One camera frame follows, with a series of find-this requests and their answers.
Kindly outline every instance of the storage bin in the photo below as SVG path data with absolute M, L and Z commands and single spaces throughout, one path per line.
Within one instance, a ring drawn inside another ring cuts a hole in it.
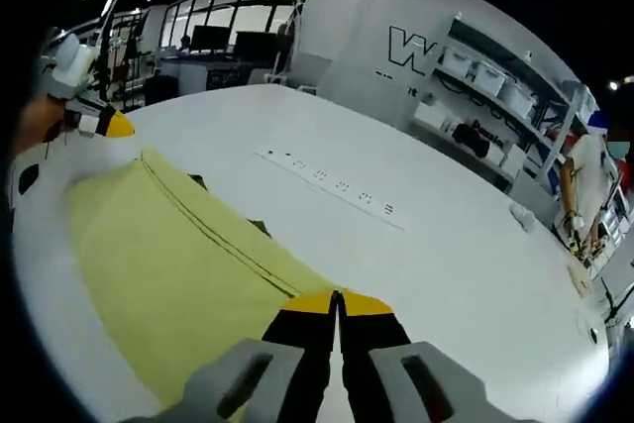
M 506 157 L 502 161 L 500 168 L 515 179 L 521 168 L 524 166 L 525 160 L 526 153 L 513 144 L 506 153 Z
M 500 165 L 500 163 L 504 160 L 504 152 L 498 145 L 489 143 L 488 153 L 486 153 L 484 160 L 492 165 Z
M 442 65 L 460 78 L 464 78 L 472 67 L 473 60 L 466 54 L 445 48 Z
M 475 69 L 474 84 L 483 89 L 491 96 L 497 96 L 502 84 L 506 80 L 506 75 L 499 69 L 494 68 L 484 61 L 480 61 Z
M 499 92 L 499 99 L 522 118 L 526 118 L 537 103 L 530 91 L 522 88 L 512 79 L 507 79 Z
M 418 108 L 414 113 L 414 123 L 425 123 L 440 131 L 446 120 L 447 115 L 441 109 L 434 108 L 422 101 L 418 103 Z

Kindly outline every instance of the yellow cloth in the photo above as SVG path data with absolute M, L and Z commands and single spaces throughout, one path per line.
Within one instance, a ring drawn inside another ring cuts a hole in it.
M 154 151 L 67 200 L 93 305 L 164 405 L 290 297 L 334 287 Z

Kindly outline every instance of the printed logo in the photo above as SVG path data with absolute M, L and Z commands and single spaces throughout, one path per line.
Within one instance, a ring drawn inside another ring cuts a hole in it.
M 428 45 L 425 37 L 412 34 L 409 37 L 407 32 L 398 27 L 389 27 L 389 61 L 399 66 L 409 63 L 412 71 L 425 76 L 423 66 L 425 56 L 435 47 L 438 42 Z

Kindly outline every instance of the monitor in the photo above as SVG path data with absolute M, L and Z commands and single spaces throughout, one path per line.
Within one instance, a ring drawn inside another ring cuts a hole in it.
M 234 56 L 250 61 L 275 61 L 277 34 L 266 32 L 238 32 Z
M 190 50 L 224 50 L 229 42 L 228 27 L 197 25 L 191 39 Z

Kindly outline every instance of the white table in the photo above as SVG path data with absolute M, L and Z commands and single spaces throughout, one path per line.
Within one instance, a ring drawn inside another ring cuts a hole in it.
M 332 281 L 384 300 L 413 341 L 479 376 L 517 418 L 567 421 L 602 382 L 601 318 L 581 301 L 568 257 L 539 224 L 529 235 L 509 198 L 461 165 L 377 121 L 276 85 L 181 97 L 130 114 L 131 140 L 69 135 L 16 160 L 41 176 L 15 198 L 15 255 L 27 305 L 53 362 L 102 421 L 152 414 L 95 315 L 75 268 L 62 195 L 77 179 L 153 146 Z M 287 150 L 389 201 L 406 231 L 257 156 Z M 599 330 L 598 345 L 588 327 Z M 352 421 L 333 355 L 320 421 Z

